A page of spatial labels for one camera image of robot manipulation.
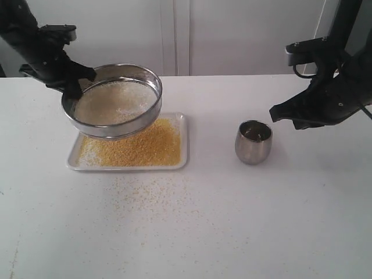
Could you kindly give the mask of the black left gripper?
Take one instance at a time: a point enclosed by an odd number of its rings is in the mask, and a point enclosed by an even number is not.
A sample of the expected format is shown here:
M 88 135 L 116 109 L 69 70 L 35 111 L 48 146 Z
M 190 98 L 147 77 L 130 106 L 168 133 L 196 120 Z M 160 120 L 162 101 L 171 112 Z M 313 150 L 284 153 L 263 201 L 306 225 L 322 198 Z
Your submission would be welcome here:
M 79 100 L 83 92 L 79 79 L 94 81 L 96 71 L 72 61 L 63 50 L 45 37 L 28 37 L 19 41 L 19 54 L 25 60 L 19 72 L 51 89 L 62 92 L 62 100 Z

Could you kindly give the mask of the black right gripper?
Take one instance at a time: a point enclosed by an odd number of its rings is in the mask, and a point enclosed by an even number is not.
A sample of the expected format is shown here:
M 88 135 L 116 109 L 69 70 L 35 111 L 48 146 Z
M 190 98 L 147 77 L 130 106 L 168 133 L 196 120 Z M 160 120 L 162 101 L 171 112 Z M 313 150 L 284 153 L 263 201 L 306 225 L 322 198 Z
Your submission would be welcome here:
M 347 60 L 316 59 L 317 84 L 308 87 L 305 100 L 291 98 L 270 110 L 273 122 L 292 120 L 297 130 L 334 126 L 371 105 L 371 52 L 358 52 Z

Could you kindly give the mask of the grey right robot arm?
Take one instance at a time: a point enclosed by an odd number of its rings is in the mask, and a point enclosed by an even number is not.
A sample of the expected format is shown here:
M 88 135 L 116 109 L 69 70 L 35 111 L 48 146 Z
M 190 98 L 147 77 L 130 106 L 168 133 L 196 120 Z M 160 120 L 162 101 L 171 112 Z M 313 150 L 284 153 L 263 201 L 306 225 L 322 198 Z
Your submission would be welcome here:
M 371 36 L 354 55 L 346 51 L 361 5 L 340 1 L 327 36 L 285 47 L 288 65 L 310 84 L 269 110 L 273 122 L 290 120 L 304 130 L 337 125 L 358 111 L 371 117 Z

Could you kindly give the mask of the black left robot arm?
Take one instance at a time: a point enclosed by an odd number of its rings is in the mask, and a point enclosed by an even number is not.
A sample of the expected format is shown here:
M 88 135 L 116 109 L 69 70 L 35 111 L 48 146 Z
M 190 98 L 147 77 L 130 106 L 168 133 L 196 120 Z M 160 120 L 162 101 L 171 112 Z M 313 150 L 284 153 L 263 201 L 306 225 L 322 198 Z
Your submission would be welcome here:
M 76 40 L 76 26 L 39 27 L 26 1 L 1 1 L 1 38 L 26 61 L 19 72 L 68 99 L 82 97 L 80 79 L 96 77 L 93 68 L 71 60 L 64 50 Z

